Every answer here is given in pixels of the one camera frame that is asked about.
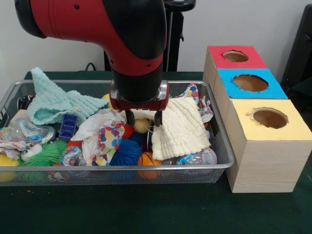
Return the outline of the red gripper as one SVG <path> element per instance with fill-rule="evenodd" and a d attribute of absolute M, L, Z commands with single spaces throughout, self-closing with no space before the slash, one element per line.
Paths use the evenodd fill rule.
<path fill-rule="evenodd" d="M 170 86 L 167 81 L 162 81 L 158 89 L 158 95 L 147 102 L 132 103 L 122 99 L 117 91 L 113 81 L 110 83 L 110 103 L 115 110 L 125 110 L 127 123 L 131 126 L 135 125 L 135 116 L 131 109 L 144 109 L 156 111 L 154 115 L 155 126 L 162 125 L 162 111 L 165 110 L 170 94 Z"/>

